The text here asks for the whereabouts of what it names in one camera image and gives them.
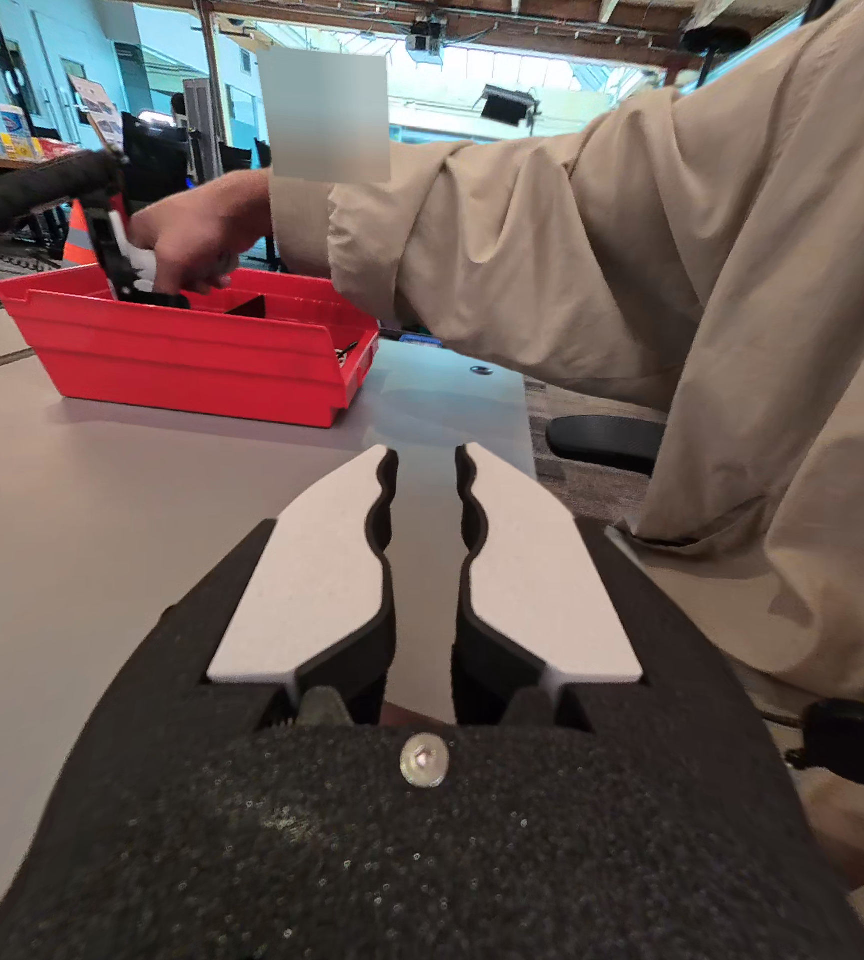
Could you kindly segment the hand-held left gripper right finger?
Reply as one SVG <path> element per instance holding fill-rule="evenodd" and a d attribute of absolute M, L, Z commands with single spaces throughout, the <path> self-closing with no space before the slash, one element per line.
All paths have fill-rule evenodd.
<path fill-rule="evenodd" d="M 456 650 L 487 690 L 636 684 L 643 668 L 567 508 L 478 442 L 457 447 Z"/>

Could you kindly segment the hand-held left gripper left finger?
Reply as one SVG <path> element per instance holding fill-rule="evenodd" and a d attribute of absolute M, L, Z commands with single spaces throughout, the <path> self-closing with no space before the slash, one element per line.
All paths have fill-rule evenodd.
<path fill-rule="evenodd" d="M 376 444 L 282 511 L 207 667 L 210 683 L 364 690 L 385 677 L 397 470 L 397 453 Z"/>

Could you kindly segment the red plastic bin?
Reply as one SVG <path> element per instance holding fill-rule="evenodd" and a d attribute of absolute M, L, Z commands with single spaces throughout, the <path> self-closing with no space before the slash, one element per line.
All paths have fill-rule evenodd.
<path fill-rule="evenodd" d="M 98 266 L 0 280 L 66 399 L 329 428 L 372 366 L 375 318 L 331 282 L 240 268 L 187 309 L 115 300 Z"/>

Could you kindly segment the person's right forearm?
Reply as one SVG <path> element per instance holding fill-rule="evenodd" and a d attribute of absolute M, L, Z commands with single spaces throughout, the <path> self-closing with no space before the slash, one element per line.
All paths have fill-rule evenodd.
<path fill-rule="evenodd" d="M 391 328 L 577 393 L 659 407 L 680 363 L 648 346 L 593 251 L 572 175 L 604 121 L 487 145 L 390 144 L 390 178 L 267 171 L 287 268 Z"/>

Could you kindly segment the grey desk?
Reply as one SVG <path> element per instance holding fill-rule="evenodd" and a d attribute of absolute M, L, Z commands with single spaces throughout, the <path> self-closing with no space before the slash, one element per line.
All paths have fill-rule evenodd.
<path fill-rule="evenodd" d="M 387 699 L 451 721 L 464 551 L 454 449 L 534 476 L 523 379 L 381 342 L 329 429 L 61 398 L 0 311 L 0 897 L 94 705 L 161 616 L 259 521 L 361 450 L 399 454 Z"/>

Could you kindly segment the person's right hand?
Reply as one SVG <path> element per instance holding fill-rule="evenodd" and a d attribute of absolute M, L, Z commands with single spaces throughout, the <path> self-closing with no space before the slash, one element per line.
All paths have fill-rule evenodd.
<path fill-rule="evenodd" d="M 270 174 L 236 171 L 134 214 L 126 236 L 155 258 L 154 290 L 206 294 L 226 284 L 238 258 L 272 234 Z"/>

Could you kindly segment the orange traffic cone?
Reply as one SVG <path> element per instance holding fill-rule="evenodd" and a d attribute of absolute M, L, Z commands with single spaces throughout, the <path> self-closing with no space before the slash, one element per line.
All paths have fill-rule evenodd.
<path fill-rule="evenodd" d="M 63 268 L 90 266 L 98 263 L 88 233 L 84 211 L 80 202 L 76 199 L 70 205 L 68 229 L 61 263 Z"/>

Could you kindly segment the beige jacket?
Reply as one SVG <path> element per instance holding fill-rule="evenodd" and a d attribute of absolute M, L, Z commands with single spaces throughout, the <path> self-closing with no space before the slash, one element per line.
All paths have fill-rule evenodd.
<path fill-rule="evenodd" d="M 697 301 L 635 534 L 782 713 L 864 702 L 864 2 L 618 124 L 608 229 Z"/>

